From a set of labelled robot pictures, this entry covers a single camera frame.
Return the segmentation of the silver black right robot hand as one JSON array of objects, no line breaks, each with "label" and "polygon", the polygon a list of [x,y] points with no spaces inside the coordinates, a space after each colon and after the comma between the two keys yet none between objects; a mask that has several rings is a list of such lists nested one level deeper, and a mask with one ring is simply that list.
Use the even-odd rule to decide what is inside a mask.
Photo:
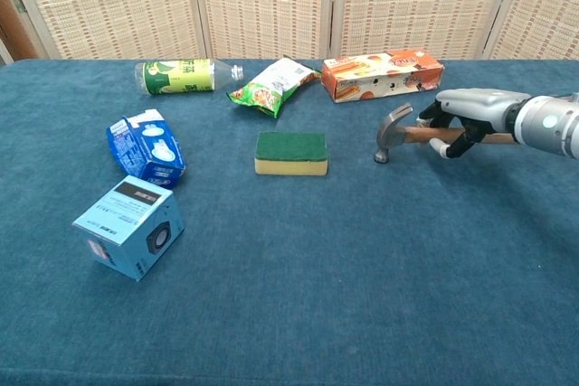
[{"label": "silver black right robot hand", "polygon": [[442,157],[458,158],[487,135],[514,134],[518,112],[531,96],[503,89],[446,89],[420,112],[420,127],[448,127],[457,118],[464,132],[451,144],[436,139],[431,146]]}]

